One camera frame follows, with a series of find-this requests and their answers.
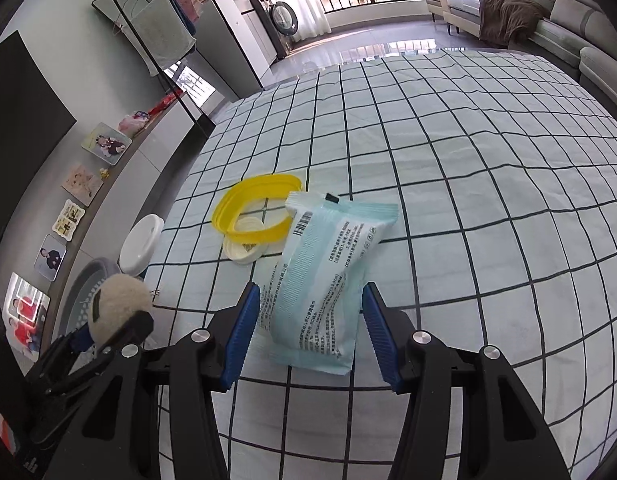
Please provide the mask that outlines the pink plastic bag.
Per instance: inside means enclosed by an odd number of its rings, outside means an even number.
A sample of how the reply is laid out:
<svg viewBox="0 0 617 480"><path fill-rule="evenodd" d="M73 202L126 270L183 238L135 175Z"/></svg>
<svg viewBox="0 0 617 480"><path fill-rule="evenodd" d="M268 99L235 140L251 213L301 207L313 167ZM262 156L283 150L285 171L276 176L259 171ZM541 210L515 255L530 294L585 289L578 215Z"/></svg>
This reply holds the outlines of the pink plastic bag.
<svg viewBox="0 0 617 480"><path fill-rule="evenodd" d="M128 136L130 139L133 139L146 125L148 125L148 122L150 122L150 115L138 110L138 112L133 115L126 115L118 123L118 131L125 134L125 136Z"/></svg>

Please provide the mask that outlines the grey tall cabinet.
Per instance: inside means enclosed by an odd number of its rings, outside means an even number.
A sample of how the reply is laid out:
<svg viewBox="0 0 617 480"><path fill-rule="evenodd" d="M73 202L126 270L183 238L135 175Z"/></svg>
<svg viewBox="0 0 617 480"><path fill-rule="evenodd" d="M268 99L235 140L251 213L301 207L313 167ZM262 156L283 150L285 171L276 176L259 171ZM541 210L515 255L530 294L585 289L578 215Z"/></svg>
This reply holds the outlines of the grey tall cabinet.
<svg viewBox="0 0 617 480"><path fill-rule="evenodd" d="M204 79L230 102L261 92L274 81L270 65L249 16L237 0L206 0L196 21L196 53Z"/></svg>

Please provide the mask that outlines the brown throw blanket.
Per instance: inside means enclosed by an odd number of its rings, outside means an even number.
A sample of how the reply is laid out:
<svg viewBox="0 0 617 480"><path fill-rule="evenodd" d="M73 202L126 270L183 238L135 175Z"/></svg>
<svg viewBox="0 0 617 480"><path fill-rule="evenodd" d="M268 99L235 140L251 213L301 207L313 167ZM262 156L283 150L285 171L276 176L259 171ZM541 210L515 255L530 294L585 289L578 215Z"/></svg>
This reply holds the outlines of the brown throw blanket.
<svg viewBox="0 0 617 480"><path fill-rule="evenodd" d="M533 0L481 0L479 40L497 47L528 40L545 9Z"/></svg>

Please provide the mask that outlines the white round stool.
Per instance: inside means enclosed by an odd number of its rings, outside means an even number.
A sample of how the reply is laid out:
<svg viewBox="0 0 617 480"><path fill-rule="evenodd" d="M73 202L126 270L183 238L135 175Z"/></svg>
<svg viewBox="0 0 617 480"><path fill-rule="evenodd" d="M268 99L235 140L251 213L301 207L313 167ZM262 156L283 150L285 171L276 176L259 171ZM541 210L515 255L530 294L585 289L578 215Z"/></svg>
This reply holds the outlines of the white round stool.
<svg viewBox="0 0 617 480"><path fill-rule="evenodd" d="M122 245L118 265L123 273L138 276L147 269L158 247L164 220L147 214L130 230Z"/></svg>

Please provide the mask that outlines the beige drawing photo frame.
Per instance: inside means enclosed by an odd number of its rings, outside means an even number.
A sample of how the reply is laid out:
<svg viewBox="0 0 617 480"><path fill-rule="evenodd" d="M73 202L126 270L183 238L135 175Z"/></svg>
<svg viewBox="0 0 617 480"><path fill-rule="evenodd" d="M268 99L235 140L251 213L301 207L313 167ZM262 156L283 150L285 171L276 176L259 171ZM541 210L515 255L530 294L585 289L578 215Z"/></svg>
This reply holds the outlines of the beige drawing photo frame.
<svg viewBox="0 0 617 480"><path fill-rule="evenodd" d="M92 203L102 185L103 181L99 174L93 174L81 164L73 165L62 182L62 188L84 206Z"/></svg>

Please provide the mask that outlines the small scalloped photo frame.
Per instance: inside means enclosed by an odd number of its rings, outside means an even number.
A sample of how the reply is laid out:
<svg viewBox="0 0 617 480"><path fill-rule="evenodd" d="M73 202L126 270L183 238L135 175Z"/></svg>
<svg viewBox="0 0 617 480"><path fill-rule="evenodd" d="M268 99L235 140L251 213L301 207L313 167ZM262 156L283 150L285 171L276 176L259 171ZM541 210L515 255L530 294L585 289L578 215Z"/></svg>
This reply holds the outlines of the small scalloped photo frame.
<svg viewBox="0 0 617 480"><path fill-rule="evenodd" d="M51 228L52 232L70 242L85 214L85 209L80 205L72 202L72 200L66 200L62 211L58 214L58 218Z"/></svg>

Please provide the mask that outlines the black wall television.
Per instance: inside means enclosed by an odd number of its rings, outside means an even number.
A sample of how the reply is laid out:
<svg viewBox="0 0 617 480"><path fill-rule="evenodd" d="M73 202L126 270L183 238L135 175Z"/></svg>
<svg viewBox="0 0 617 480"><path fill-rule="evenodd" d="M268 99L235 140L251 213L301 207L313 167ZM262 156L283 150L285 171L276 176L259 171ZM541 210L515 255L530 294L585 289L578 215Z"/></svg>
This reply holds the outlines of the black wall television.
<svg viewBox="0 0 617 480"><path fill-rule="evenodd" d="M24 44L0 42L0 244L39 169L76 123Z"/></svg>

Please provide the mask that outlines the checkered white bed sheet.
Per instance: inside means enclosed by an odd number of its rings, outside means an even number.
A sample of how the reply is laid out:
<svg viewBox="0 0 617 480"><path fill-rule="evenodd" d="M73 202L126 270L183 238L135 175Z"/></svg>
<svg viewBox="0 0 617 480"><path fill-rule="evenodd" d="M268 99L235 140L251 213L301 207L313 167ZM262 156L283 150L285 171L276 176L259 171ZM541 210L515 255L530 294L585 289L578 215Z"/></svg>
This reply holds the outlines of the checkered white bed sheet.
<svg viewBox="0 0 617 480"><path fill-rule="evenodd" d="M231 185L294 174L389 203L369 263L386 303L452 347L494 344L585 479L617 441L617 121L537 56L371 58L224 108L146 276L159 346L209 324L281 255L233 263L211 223Z"/></svg>

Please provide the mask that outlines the grey sectional sofa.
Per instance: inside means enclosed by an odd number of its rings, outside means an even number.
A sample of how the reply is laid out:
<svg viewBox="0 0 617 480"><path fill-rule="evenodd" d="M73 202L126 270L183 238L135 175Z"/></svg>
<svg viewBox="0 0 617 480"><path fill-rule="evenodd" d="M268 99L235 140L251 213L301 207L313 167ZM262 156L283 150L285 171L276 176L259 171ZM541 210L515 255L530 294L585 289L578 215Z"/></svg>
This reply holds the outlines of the grey sectional sofa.
<svg viewBox="0 0 617 480"><path fill-rule="evenodd" d="M593 0L538 0L547 15L521 47L542 54L617 107L617 31Z"/></svg>

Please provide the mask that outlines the red family photo frame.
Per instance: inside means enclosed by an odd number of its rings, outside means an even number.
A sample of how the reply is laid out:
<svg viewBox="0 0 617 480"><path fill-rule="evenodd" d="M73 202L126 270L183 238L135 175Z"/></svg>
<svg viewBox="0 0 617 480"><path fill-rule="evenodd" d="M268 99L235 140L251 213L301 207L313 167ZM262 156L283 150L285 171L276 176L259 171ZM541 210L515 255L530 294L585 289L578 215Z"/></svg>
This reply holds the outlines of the red family photo frame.
<svg viewBox="0 0 617 480"><path fill-rule="evenodd" d="M36 362L50 298L41 290L13 273L10 276L2 317L11 347Z"/></svg>

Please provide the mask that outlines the baby photo frame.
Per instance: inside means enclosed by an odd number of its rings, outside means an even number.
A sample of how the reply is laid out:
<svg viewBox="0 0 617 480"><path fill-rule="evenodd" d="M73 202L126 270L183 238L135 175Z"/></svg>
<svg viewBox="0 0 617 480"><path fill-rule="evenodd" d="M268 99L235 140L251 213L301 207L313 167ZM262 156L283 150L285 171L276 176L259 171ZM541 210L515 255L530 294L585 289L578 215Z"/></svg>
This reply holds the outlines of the baby photo frame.
<svg viewBox="0 0 617 480"><path fill-rule="evenodd" d="M115 166L132 144L132 139L124 133L109 127L103 122L86 136L81 147L90 154L103 160L109 166Z"/></svg>

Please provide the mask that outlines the red flat package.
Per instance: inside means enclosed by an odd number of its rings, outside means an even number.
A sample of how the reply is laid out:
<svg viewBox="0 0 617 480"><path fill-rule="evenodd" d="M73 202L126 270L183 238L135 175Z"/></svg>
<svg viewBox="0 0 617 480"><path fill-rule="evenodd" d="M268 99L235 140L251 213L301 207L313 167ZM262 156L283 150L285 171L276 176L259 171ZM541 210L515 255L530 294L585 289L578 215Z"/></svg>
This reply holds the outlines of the red flat package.
<svg viewBox="0 0 617 480"><path fill-rule="evenodd" d="M182 90L176 89L175 91L168 92L166 96L163 96L159 102L154 105L151 110L148 111L149 117L153 118L164 112L171 104L177 101L182 96Z"/></svg>

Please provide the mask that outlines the long grey tv cabinet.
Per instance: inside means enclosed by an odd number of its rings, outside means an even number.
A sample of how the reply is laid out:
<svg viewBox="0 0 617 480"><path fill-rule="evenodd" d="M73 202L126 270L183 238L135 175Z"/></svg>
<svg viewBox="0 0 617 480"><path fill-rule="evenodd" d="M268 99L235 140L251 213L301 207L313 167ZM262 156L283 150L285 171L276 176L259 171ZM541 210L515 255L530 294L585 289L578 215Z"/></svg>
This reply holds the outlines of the long grey tv cabinet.
<svg viewBox="0 0 617 480"><path fill-rule="evenodd" d="M152 120L133 140L128 152L110 169L110 176L87 207L58 272L50 285L50 304L42 337L47 349L58 335L70 289L92 259L118 258L127 234L151 212L177 174L186 149L201 139L202 112L188 93Z"/></svg>

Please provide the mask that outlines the white round cap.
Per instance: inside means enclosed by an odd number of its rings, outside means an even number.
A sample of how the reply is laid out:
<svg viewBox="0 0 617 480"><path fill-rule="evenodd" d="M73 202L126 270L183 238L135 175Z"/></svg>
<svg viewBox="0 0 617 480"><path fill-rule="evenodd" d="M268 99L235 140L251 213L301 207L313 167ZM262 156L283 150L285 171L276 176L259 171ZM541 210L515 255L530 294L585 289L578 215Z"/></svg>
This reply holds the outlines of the white round cap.
<svg viewBox="0 0 617 480"><path fill-rule="evenodd" d="M264 229L264 222L260 218L241 217L236 223L237 231L258 231ZM225 236L223 240L223 252L225 256L234 263L252 263L265 254L267 244L243 244L231 240Z"/></svg>

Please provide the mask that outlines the front-load washing machine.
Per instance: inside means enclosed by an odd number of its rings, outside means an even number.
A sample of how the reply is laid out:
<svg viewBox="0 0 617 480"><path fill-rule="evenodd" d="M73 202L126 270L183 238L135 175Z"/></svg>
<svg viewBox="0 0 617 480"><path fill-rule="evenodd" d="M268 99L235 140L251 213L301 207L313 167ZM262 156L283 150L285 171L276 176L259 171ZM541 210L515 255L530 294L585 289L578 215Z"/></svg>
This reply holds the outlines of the front-load washing machine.
<svg viewBox="0 0 617 480"><path fill-rule="evenodd" d="M272 42L277 60L283 60L293 50L293 37L299 29L296 13L291 6L281 0L250 1L268 39Z"/></svg>

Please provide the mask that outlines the grey perforated laundry basket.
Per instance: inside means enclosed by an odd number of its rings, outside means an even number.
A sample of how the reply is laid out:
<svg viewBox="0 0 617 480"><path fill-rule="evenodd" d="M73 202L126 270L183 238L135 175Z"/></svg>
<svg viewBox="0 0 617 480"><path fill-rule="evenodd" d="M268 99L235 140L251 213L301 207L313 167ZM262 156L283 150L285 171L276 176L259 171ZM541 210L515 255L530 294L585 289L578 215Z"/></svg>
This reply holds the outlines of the grey perforated laundry basket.
<svg viewBox="0 0 617 480"><path fill-rule="evenodd" d="M120 267L107 258L95 258L89 261L77 273L66 299L62 301L54 333L57 336L64 336L86 325L92 299L105 280L120 272Z"/></svg>

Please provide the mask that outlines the beige wool ball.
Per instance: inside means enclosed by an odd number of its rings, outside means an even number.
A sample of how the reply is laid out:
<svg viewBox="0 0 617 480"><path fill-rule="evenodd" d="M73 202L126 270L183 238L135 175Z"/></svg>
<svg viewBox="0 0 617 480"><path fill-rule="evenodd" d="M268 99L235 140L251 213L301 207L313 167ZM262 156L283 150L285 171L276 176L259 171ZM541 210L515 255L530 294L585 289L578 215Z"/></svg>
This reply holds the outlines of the beige wool ball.
<svg viewBox="0 0 617 480"><path fill-rule="evenodd" d="M138 311L151 309L148 287L138 278L118 273L107 278L88 307L88 330L97 349Z"/></svg>

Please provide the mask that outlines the light blue wipes packet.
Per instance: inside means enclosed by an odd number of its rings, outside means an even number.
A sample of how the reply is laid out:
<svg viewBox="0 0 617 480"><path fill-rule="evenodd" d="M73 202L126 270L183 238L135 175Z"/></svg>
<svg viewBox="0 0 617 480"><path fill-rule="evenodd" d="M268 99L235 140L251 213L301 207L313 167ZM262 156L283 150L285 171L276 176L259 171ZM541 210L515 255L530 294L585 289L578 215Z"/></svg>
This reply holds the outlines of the light blue wipes packet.
<svg viewBox="0 0 617 480"><path fill-rule="evenodd" d="M292 192L284 250L262 291L258 331L281 365L345 375L353 365L366 264L395 204Z"/></svg>

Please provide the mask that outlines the grey hanging towel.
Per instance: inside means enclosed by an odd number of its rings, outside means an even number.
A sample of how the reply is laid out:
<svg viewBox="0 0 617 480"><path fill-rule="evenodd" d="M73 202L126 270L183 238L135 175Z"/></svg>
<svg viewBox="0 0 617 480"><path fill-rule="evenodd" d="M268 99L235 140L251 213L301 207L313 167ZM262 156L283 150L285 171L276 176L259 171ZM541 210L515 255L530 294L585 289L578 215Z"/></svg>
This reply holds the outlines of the grey hanging towel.
<svg viewBox="0 0 617 480"><path fill-rule="evenodd" d="M152 0L131 21L130 40L152 77L184 58L196 45L175 0Z"/></svg>

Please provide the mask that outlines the man portrait photo frame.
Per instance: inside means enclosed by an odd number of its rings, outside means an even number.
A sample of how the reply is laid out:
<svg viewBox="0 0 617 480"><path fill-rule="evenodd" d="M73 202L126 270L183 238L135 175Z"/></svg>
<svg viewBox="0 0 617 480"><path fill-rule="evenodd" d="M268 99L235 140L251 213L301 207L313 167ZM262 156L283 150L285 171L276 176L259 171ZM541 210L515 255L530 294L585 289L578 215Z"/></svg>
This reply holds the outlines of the man portrait photo frame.
<svg viewBox="0 0 617 480"><path fill-rule="evenodd" d="M58 249L42 247L35 259L34 269L47 281L53 282L60 270L64 258L64 252Z"/></svg>

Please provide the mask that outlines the black clothes drying rack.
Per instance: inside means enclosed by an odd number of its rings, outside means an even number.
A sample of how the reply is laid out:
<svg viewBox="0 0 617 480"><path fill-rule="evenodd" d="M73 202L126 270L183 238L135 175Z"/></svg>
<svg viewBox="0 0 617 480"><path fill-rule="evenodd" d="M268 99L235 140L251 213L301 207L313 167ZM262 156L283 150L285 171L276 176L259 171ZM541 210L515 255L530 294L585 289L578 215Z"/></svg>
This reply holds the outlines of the black clothes drying rack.
<svg viewBox="0 0 617 480"><path fill-rule="evenodd" d="M191 70L211 91L225 100L237 97L234 86L211 60L219 50L211 41L218 37L205 18L212 0L94 0L96 11L110 20L113 32L122 34L148 68L149 75L168 87L190 91L176 70Z"/></svg>

